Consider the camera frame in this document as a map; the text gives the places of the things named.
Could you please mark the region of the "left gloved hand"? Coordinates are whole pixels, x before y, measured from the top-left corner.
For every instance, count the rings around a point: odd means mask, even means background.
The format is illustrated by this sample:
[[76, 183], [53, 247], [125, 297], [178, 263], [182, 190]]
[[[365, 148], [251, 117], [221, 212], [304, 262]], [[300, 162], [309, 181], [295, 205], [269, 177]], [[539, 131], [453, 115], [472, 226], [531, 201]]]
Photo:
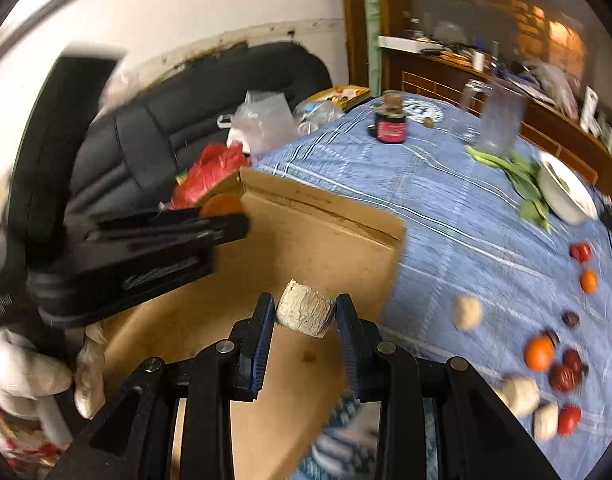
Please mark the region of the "left gloved hand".
[[75, 367], [38, 353], [22, 336], [0, 328], [0, 408], [13, 417], [39, 422], [42, 433], [57, 446], [73, 440], [56, 404], [56, 395], [73, 389], [76, 413], [88, 420], [105, 402], [103, 387], [106, 338], [99, 323], [84, 330]]

